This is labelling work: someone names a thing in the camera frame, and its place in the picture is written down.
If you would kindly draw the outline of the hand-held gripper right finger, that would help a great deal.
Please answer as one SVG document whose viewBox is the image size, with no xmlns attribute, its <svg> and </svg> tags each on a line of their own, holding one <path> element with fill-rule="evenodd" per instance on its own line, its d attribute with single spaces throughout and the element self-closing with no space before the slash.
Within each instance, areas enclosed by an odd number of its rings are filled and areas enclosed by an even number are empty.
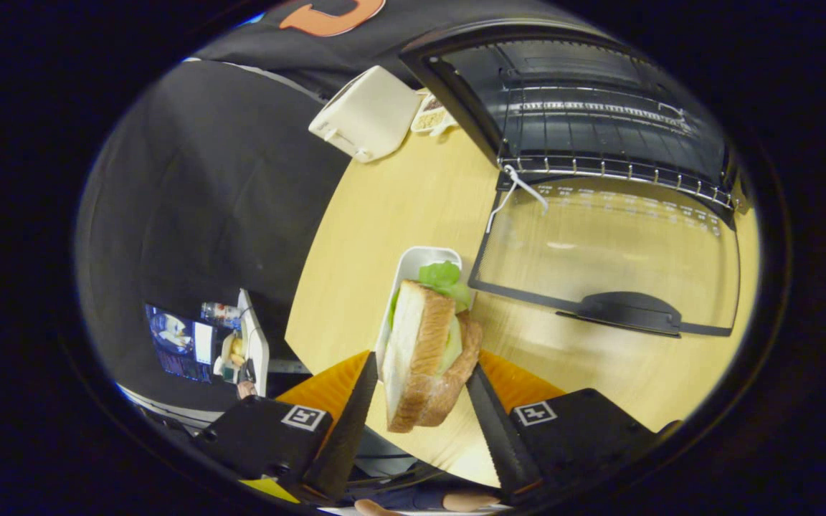
<svg viewBox="0 0 826 516">
<path fill-rule="evenodd" d="M 596 389 L 565 392 L 488 350 L 466 386 L 509 506 L 609 484 L 679 425 L 653 431 Z"/>
</svg>

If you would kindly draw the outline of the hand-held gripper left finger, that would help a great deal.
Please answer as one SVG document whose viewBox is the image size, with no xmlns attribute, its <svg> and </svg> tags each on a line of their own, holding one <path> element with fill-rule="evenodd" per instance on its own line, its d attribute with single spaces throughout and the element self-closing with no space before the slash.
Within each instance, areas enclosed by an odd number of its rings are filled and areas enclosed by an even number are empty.
<svg viewBox="0 0 826 516">
<path fill-rule="evenodd" d="M 378 379 L 370 350 L 276 398 L 246 396 L 194 438 L 196 448 L 246 482 L 272 481 L 295 502 L 344 496 Z"/>
</svg>

